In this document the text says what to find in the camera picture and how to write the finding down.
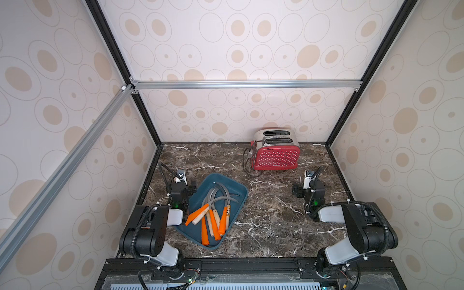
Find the wooden handle sickle labelled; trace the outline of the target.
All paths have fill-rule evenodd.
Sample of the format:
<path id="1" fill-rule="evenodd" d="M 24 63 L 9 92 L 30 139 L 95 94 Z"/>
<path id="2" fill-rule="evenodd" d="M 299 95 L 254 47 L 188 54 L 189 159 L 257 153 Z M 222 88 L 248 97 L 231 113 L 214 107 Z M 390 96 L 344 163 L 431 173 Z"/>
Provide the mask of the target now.
<path id="1" fill-rule="evenodd" d="M 227 197 L 226 202 L 225 202 L 225 206 L 224 206 L 224 210 L 223 210 L 223 214 L 222 214 L 222 217 L 221 217 L 221 223 L 220 223 L 219 230 L 218 230 L 220 235 L 224 235 L 226 233 L 226 231 L 228 230 L 229 222 L 230 222 L 230 210 L 231 210 L 230 198 L 231 198 L 231 196 L 230 196 L 230 192 L 228 191 L 226 186 L 224 186 L 223 184 L 221 184 L 219 182 L 217 183 L 217 185 L 224 191 L 225 196 Z"/>

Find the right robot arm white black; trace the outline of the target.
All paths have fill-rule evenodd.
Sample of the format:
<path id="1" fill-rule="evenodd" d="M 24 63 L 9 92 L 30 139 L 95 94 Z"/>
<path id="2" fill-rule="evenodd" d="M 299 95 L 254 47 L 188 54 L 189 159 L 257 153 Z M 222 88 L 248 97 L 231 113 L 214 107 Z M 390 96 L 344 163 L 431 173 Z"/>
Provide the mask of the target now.
<path id="1" fill-rule="evenodd" d="M 398 246 L 396 232 L 375 203 L 347 200 L 325 204 L 325 184 L 316 179 L 294 183 L 292 194 L 304 199 L 305 213 L 314 221 L 346 227 L 346 238 L 319 250 L 315 261 L 318 271 L 380 256 Z"/>

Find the orange handle sickle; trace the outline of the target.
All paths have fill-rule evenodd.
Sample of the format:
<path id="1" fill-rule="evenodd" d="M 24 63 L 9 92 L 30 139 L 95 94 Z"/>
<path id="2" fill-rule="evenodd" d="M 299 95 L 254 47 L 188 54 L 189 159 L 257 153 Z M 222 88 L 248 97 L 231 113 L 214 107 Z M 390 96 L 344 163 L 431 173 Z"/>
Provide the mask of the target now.
<path id="1" fill-rule="evenodd" d="M 210 241 L 209 241 L 209 228 L 207 225 L 206 218 L 203 217 L 201 220 L 201 243 L 204 246 L 209 246 Z"/>
<path id="2" fill-rule="evenodd" d="M 215 217 L 213 216 L 213 211 L 212 210 L 209 210 L 209 211 L 210 211 L 211 222 L 213 224 L 214 238 L 215 240 L 221 240 L 221 235 L 218 232 L 219 229 L 216 226 Z"/>
<path id="3" fill-rule="evenodd" d="M 220 227 L 219 227 L 219 230 L 218 230 L 218 232 L 219 232 L 219 234 L 221 236 L 223 236 L 225 234 L 225 232 L 227 231 L 229 217 L 230 217 L 230 206 L 226 205 L 224 207 L 224 210 L 223 210 L 223 214 L 222 214 L 222 217 L 221 217 L 221 223 L 220 223 Z"/>
<path id="4" fill-rule="evenodd" d="M 185 222 L 185 226 L 188 226 L 191 223 L 196 225 L 209 212 L 209 210 L 211 210 L 211 208 L 214 206 L 215 202 L 213 200 L 215 199 L 218 190 L 218 187 L 214 187 L 209 190 L 204 199 L 202 207 L 188 216 L 187 221 Z"/>

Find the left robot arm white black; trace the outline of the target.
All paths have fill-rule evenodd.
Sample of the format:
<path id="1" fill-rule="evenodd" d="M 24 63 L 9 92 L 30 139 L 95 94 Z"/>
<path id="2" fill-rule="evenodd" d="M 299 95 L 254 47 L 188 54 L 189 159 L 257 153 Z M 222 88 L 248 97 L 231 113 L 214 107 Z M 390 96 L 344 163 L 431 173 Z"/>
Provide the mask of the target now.
<path id="1" fill-rule="evenodd" d="M 189 198 L 196 193 L 196 182 L 188 184 L 184 170 L 174 171 L 163 163 L 158 167 L 166 186 L 167 204 L 137 205 L 120 238 L 119 250 L 144 263 L 175 267 L 181 253 L 166 242 L 167 228 L 187 221 Z"/>

